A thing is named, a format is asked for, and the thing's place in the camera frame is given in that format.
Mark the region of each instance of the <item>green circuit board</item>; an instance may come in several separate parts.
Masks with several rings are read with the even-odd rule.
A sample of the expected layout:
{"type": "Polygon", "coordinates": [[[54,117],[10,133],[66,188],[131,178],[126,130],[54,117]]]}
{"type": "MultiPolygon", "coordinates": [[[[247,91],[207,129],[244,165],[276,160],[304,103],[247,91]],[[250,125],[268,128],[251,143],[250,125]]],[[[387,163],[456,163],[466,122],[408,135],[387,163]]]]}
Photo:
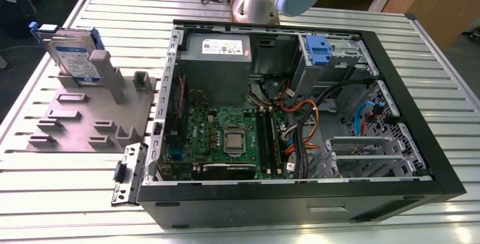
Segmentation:
{"type": "MultiPolygon", "coordinates": [[[[274,113],[278,127],[286,123],[283,112],[274,113]]],[[[279,138],[275,139],[275,154],[278,164],[267,172],[262,168],[259,152],[259,135],[256,130],[256,109],[232,108],[195,108],[190,110],[187,143],[182,153],[176,153],[176,162],[171,163],[176,180],[190,180],[190,167],[198,163],[239,163],[256,165],[258,179],[284,178],[282,168],[282,146],[279,138]],[[224,151],[226,131],[236,129],[244,134],[244,153],[230,155],[224,151]]]]}

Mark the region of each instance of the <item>slotted metal surface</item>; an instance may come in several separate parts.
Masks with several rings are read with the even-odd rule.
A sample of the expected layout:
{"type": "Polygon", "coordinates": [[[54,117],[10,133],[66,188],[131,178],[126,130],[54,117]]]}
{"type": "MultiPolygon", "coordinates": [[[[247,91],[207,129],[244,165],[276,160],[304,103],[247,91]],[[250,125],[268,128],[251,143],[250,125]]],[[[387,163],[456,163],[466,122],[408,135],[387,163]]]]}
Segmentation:
{"type": "MultiPolygon", "coordinates": [[[[230,21],[230,7],[191,0],[79,1],[64,26],[99,28],[124,75],[160,78],[172,19],[230,21]]],[[[122,153],[24,153],[60,83],[42,60],[0,126],[0,240],[70,243],[439,243],[480,242],[479,102],[415,21],[403,15],[312,9],[283,25],[378,33],[468,194],[379,223],[163,230],[140,207],[111,208],[122,153]]]]}

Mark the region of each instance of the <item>chip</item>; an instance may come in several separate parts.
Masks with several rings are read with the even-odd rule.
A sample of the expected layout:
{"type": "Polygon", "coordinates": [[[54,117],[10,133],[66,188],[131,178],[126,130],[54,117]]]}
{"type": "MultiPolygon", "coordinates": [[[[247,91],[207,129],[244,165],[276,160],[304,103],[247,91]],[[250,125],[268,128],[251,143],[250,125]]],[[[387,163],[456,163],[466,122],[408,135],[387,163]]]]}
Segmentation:
{"type": "Polygon", "coordinates": [[[232,158],[239,158],[247,152],[244,127],[228,126],[224,129],[224,152],[232,158]]]}
{"type": "Polygon", "coordinates": [[[228,149],[243,149],[243,134],[227,133],[227,148],[228,149]]]}

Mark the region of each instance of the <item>open computer tower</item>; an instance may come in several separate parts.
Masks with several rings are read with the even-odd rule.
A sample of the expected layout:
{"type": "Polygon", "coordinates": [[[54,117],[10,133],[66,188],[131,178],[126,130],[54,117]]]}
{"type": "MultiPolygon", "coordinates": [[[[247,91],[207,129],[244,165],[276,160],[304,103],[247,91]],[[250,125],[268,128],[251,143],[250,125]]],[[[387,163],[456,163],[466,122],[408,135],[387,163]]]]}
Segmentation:
{"type": "Polygon", "coordinates": [[[374,32],[174,24],[114,206],[239,227],[379,221],[466,193],[374,32]]]}

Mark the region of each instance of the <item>power supply label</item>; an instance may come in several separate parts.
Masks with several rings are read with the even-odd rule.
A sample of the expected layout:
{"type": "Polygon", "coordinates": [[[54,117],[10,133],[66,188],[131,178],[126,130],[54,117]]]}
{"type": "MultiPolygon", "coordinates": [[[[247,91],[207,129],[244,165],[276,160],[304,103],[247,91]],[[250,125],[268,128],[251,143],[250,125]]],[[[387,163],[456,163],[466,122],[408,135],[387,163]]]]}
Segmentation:
{"type": "Polygon", "coordinates": [[[56,47],[62,64],[82,85],[98,85],[99,72],[88,61],[88,51],[82,47],[56,47]]]}
{"type": "Polygon", "coordinates": [[[242,40],[206,39],[202,43],[203,54],[243,55],[242,40]]]}

